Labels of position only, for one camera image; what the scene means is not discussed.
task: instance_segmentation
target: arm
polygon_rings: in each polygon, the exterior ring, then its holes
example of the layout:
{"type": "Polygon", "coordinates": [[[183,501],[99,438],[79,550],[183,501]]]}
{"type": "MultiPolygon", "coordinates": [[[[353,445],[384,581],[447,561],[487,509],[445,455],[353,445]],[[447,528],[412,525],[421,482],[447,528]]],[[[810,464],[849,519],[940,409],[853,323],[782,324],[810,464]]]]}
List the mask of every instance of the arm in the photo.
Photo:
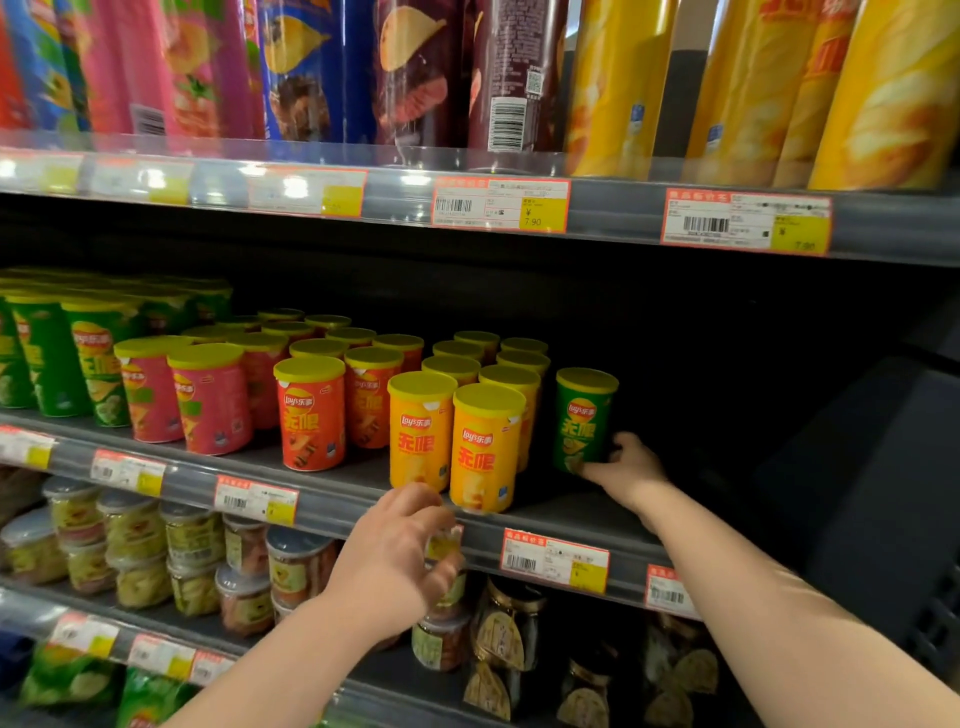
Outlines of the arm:
{"type": "Polygon", "coordinates": [[[960,696],[674,487],[620,433],[582,475],[660,536],[710,635],[771,728],[960,725],[960,696]]]}
{"type": "Polygon", "coordinates": [[[421,483],[391,490],[353,527],[324,592],[301,604],[168,728],[306,728],[375,644],[423,618],[463,556],[423,565],[429,538],[455,523],[421,483]]]}

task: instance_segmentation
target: person's left hand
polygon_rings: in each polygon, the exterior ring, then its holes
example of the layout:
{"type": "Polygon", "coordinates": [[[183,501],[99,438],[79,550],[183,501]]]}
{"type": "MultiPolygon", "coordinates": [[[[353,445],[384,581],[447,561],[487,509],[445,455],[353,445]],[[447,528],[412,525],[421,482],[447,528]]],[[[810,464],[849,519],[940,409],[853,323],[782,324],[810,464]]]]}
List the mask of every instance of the person's left hand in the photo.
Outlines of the person's left hand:
{"type": "Polygon", "coordinates": [[[459,552],[432,570],[423,563],[430,537],[455,523],[440,495],[424,483],[391,490],[353,527],[324,595],[348,605],[356,617],[351,625],[369,629],[371,645],[412,627],[463,567],[459,552]]]}

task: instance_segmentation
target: shelf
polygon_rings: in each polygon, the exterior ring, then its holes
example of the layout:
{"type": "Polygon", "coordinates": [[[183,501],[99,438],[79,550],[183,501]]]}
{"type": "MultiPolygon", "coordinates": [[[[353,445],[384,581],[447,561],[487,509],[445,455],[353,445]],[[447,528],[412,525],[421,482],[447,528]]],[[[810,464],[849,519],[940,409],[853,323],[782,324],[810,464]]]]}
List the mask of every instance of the shelf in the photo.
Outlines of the shelf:
{"type": "MultiPolygon", "coordinates": [[[[324,178],[321,170],[342,175],[349,168],[365,173],[358,177],[365,178],[364,189],[346,199],[327,201],[327,216],[429,226],[440,177],[486,175],[495,170],[504,176],[564,178],[564,155],[559,154],[186,139],[177,143],[191,147],[171,151],[166,143],[158,137],[64,138],[47,132],[2,132],[0,191],[270,212],[254,210],[252,202],[254,182],[268,169],[297,165],[294,171],[308,179],[308,183],[300,180],[308,189],[300,197],[313,199],[318,206],[324,185],[335,183],[324,178]]],[[[679,186],[676,180],[682,165],[680,159],[656,159],[651,173],[656,182],[571,180],[566,235],[659,244],[666,191],[679,186]]],[[[277,190],[275,199],[283,198],[282,180],[277,190]]],[[[949,195],[845,192],[820,196],[833,204],[831,257],[960,265],[960,246],[951,235],[960,207],[949,195]]],[[[320,216],[296,200],[282,202],[300,206],[292,214],[320,216]]]]}
{"type": "MultiPolygon", "coordinates": [[[[30,410],[4,410],[0,425],[56,438],[47,470],[80,480],[89,479],[98,448],[161,461],[166,464],[162,497],[191,505],[212,507],[219,474],[296,490],[296,526],[340,539],[390,488],[386,450],[353,449],[345,465],[297,473],[283,467],[276,436],[265,435],[240,452],[211,457],[189,453],[183,443],[138,443],[127,428],[100,427],[92,418],[51,420],[30,410]]],[[[462,550],[470,569],[498,572],[504,529],[526,531],[609,551],[605,597],[643,606],[647,567],[668,567],[670,560],[660,541],[633,514],[595,486],[549,466],[523,473],[516,489],[516,502],[507,513],[479,515],[456,509],[457,520],[464,525],[462,550]]],[[[510,576],[523,578],[515,572],[510,576]]]]}
{"type": "MultiPolygon", "coordinates": [[[[256,639],[231,636],[219,615],[186,618],[169,602],[147,610],[128,610],[116,605],[113,594],[78,595],[68,582],[35,587],[0,576],[0,628],[45,640],[68,611],[119,627],[110,659],[120,663],[126,663],[133,639],[140,634],[159,635],[230,658],[239,658],[256,644],[256,639]]],[[[462,669],[443,674],[421,667],[409,644],[402,643],[364,658],[335,696],[328,715],[340,714],[398,728],[504,725],[461,702],[465,679],[462,669]]],[[[554,724],[552,718],[536,717],[515,723],[528,728],[554,724]]]]}

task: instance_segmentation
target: forearm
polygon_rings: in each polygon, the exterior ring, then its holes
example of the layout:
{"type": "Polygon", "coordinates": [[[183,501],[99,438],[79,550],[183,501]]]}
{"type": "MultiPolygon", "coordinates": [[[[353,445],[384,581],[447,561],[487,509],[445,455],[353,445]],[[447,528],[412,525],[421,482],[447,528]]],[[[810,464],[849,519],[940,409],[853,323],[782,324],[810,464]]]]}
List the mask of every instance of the forearm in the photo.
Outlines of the forearm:
{"type": "Polygon", "coordinates": [[[349,605],[301,605],[235,666],[187,703],[169,728],[307,728],[370,645],[349,605]]]}
{"type": "Polygon", "coordinates": [[[960,697],[699,503],[659,484],[639,497],[766,725],[960,724],[960,697]]]}

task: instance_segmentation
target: white sticker tab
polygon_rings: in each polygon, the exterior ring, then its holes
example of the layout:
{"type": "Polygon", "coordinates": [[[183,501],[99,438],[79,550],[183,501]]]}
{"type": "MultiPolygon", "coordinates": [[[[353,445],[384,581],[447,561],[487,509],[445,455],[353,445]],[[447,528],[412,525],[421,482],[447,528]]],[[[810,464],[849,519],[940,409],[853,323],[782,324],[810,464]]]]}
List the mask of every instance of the white sticker tab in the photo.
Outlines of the white sticker tab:
{"type": "Polygon", "coordinates": [[[0,149],[0,189],[75,195],[83,163],[79,152],[0,149]]]}
{"type": "Polygon", "coordinates": [[[569,180],[440,177],[434,226],[495,231],[566,232],[569,180]]]}
{"type": "Polygon", "coordinates": [[[97,197],[158,205],[189,205],[192,161],[99,156],[90,180],[97,197]]]}
{"type": "Polygon", "coordinates": [[[248,164],[250,209],[294,215],[360,217],[367,172],[359,169],[248,164]]]}
{"type": "Polygon", "coordinates": [[[77,612],[67,612],[57,622],[48,641],[105,660],[110,656],[120,627],[77,612]]]}
{"type": "Polygon", "coordinates": [[[607,592],[610,552],[505,528],[500,568],[601,595],[607,592]]]}
{"type": "Polygon", "coordinates": [[[57,438],[39,432],[0,425],[0,460],[11,465],[45,471],[57,438]]]}
{"type": "Polygon", "coordinates": [[[703,621],[677,573],[667,567],[647,566],[647,588],[643,605],[655,612],[703,621]]]}
{"type": "Polygon", "coordinates": [[[158,460],[98,449],[90,465],[90,480],[144,496],[159,497],[166,470],[166,463],[158,460]]]}
{"type": "Polygon", "coordinates": [[[185,683],[190,678],[197,650],[164,640],[156,635],[137,635],[127,664],[185,683]]]}
{"type": "Polygon", "coordinates": [[[213,507],[257,521],[294,524],[300,494],[290,488],[257,483],[230,475],[217,476],[213,507]]]}
{"type": "Polygon", "coordinates": [[[198,649],[196,657],[193,658],[193,667],[190,669],[189,681],[194,685],[205,688],[233,667],[235,662],[235,660],[231,660],[229,657],[198,649]]]}
{"type": "Polygon", "coordinates": [[[832,218],[829,197],[669,187],[660,242],[826,255],[832,218]]]}

